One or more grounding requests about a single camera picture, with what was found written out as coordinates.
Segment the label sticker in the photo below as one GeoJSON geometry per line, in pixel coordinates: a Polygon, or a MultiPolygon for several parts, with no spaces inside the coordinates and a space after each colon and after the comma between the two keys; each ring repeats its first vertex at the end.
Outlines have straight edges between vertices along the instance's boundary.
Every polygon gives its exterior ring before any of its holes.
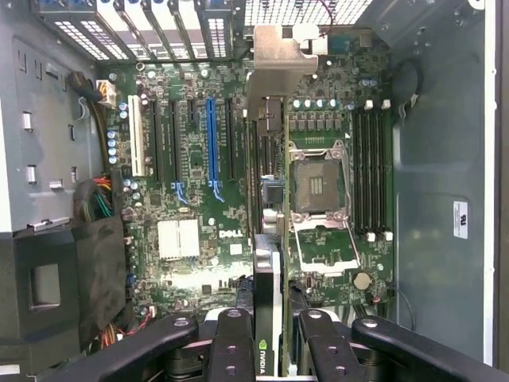
{"type": "Polygon", "coordinates": [[[468,203],[455,201],[453,203],[454,236],[468,239],[468,203]]]}

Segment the white pci slot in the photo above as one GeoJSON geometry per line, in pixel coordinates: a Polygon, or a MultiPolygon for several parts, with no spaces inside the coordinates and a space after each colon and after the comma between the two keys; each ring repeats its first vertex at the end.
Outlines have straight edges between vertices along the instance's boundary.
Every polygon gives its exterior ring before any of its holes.
{"type": "Polygon", "coordinates": [[[130,134],[130,157],[133,169],[133,177],[145,176],[145,155],[143,153],[143,128],[142,113],[140,111],[140,97],[137,95],[127,96],[129,105],[129,134],[130,134]]]}

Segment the pcie slot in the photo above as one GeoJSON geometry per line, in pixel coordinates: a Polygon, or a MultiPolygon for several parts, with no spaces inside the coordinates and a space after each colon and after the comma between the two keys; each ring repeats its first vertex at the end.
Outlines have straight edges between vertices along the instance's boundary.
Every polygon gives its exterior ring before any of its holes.
{"type": "Polygon", "coordinates": [[[230,98],[224,102],[224,114],[226,119],[226,149],[228,159],[228,177],[237,178],[237,167],[235,158],[235,126],[233,123],[233,107],[230,98]]]}
{"type": "Polygon", "coordinates": [[[195,123],[198,120],[196,112],[196,100],[188,99],[188,122],[195,123]]]}
{"type": "Polygon", "coordinates": [[[181,132],[178,119],[178,103],[177,101],[168,101],[168,128],[169,128],[169,145],[171,151],[172,171],[171,188],[175,191],[177,199],[188,204],[184,197],[184,182],[182,181],[181,168],[181,132]]]}
{"type": "Polygon", "coordinates": [[[157,182],[164,180],[164,134],[161,125],[161,113],[157,101],[150,101],[150,122],[153,132],[153,169],[154,176],[157,182]]]}
{"type": "Polygon", "coordinates": [[[127,96],[129,107],[130,157],[134,177],[145,176],[145,154],[143,152],[142,113],[140,111],[140,97],[127,96]]]}
{"type": "Polygon", "coordinates": [[[219,156],[217,148],[216,100],[207,98],[205,108],[207,112],[208,185],[214,191],[216,199],[224,203],[224,199],[220,195],[221,184],[219,180],[219,156]]]}

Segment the black pcie slot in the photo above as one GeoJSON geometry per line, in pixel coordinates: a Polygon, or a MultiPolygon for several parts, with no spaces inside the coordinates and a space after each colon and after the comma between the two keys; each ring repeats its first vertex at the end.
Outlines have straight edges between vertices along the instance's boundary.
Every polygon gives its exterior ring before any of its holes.
{"type": "Polygon", "coordinates": [[[198,122],[195,99],[188,99],[188,122],[189,123],[198,122]]]}
{"type": "Polygon", "coordinates": [[[172,161],[171,182],[181,179],[181,136],[177,110],[177,101],[168,101],[169,145],[172,161]]]}
{"type": "Polygon", "coordinates": [[[237,178],[235,158],[235,126],[233,123],[233,106],[230,98],[224,100],[224,114],[226,120],[226,150],[228,159],[228,178],[237,178]]]}
{"type": "Polygon", "coordinates": [[[352,113],[353,122],[353,192],[354,192],[354,217],[356,223],[356,232],[361,233],[364,227],[364,216],[363,216],[363,192],[361,185],[361,173],[362,173],[362,158],[360,156],[361,151],[361,116],[360,113],[352,113]]]}
{"type": "Polygon", "coordinates": [[[163,147],[165,136],[162,131],[161,113],[159,111],[159,105],[157,104],[157,101],[150,101],[150,119],[153,132],[153,172],[155,180],[157,182],[161,182],[165,176],[165,168],[163,164],[163,147]]]}
{"type": "Polygon", "coordinates": [[[379,133],[379,172],[380,172],[380,225],[381,229],[387,227],[387,172],[386,172],[386,137],[385,137],[385,115],[382,112],[378,120],[379,133]]]}

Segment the blue connector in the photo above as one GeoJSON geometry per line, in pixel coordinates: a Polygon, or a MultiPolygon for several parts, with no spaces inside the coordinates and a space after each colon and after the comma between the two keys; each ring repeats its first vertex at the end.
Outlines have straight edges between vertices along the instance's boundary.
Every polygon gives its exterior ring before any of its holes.
{"type": "Polygon", "coordinates": [[[221,182],[219,180],[216,100],[207,98],[207,136],[208,136],[208,186],[212,188],[216,199],[224,203],[220,195],[221,182]]]}

